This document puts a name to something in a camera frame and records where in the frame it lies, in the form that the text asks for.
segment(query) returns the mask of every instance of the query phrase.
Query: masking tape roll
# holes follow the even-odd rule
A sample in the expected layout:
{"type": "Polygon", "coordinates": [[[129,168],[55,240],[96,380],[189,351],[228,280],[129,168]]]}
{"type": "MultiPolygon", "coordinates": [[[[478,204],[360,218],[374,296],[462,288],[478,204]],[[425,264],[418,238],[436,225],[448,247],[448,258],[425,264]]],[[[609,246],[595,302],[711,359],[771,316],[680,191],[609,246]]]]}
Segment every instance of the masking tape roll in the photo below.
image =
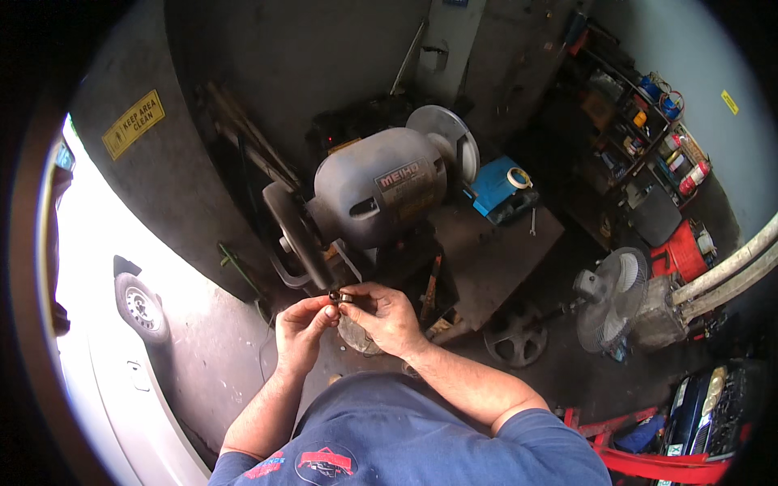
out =
{"type": "Polygon", "coordinates": [[[529,174],[524,172],[522,169],[519,169],[518,167],[511,167],[508,170],[508,182],[510,182],[510,185],[517,189],[526,189],[527,187],[532,187],[532,179],[530,179],[529,174]],[[513,176],[513,173],[517,173],[520,176],[524,178],[526,182],[519,182],[516,180],[516,177],[513,176]]]}

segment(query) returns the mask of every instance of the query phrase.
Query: keep area clean sign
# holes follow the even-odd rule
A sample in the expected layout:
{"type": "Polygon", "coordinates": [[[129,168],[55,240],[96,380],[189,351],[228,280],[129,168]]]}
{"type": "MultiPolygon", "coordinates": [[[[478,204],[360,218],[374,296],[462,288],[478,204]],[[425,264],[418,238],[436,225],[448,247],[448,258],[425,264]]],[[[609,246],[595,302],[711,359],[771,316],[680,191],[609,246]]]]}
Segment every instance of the keep area clean sign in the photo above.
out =
{"type": "Polygon", "coordinates": [[[152,89],[149,94],[125,111],[103,135],[103,143],[110,157],[113,160],[118,159],[132,142],[138,140],[164,117],[165,110],[159,101],[159,95],[156,89],[152,89]]]}

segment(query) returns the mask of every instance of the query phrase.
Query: t-shirt logo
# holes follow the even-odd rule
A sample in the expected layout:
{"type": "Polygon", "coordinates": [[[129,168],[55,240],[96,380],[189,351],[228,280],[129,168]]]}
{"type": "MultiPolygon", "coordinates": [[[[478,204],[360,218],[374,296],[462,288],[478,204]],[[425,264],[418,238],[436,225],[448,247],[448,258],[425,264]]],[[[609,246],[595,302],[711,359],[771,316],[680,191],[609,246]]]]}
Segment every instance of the t-shirt logo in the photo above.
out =
{"type": "Polygon", "coordinates": [[[297,456],[297,475],[318,486],[332,486],[357,471],[351,451],[333,442],[314,442],[297,456]]]}
{"type": "Polygon", "coordinates": [[[266,474],[279,470],[281,464],[284,464],[284,460],[286,460],[284,458],[284,453],[279,450],[277,453],[274,453],[266,460],[246,471],[244,476],[249,479],[257,479],[258,477],[265,476],[266,474]]]}

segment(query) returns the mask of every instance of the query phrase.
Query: steel wheel rim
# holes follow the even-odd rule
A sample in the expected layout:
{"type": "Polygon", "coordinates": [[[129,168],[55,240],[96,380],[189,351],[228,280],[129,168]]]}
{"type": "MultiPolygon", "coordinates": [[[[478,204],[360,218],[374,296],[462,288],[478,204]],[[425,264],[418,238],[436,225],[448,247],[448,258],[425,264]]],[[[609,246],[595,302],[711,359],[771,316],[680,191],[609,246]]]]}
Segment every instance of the steel wheel rim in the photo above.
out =
{"type": "Polygon", "coordinates": [[[148,330],[158,330],[161,316],[154,302],[140,288],[130,285],[124,291],[127,310],[139,326],[148,330]]]}

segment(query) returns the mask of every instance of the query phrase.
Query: hand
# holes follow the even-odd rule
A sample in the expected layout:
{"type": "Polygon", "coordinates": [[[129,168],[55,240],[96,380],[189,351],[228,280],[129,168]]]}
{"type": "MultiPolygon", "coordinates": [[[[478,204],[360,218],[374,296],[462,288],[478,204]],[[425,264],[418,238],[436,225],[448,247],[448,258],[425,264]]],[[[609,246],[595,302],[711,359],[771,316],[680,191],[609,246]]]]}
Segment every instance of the hand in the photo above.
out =
{"type": "Polygon", "coordinates": [[[307,374],[319,356],[319,338],[338,325],[340,314],[327,295],[303,299],[275,317],[275,343],[279,350],[276,372],[307,374]]]}
{"type": "Polygon", "coordinates": [[[355,301],[364,300],[360,296],[368,298],[374,313],[347,303],[342,303],[340,310],[369,332],[378,347],[390,355],[406,359],[431,345],[419,329],[416,313],[404,293],[373,282],[350,285],[341,292],[354,295],[355,301]]]}

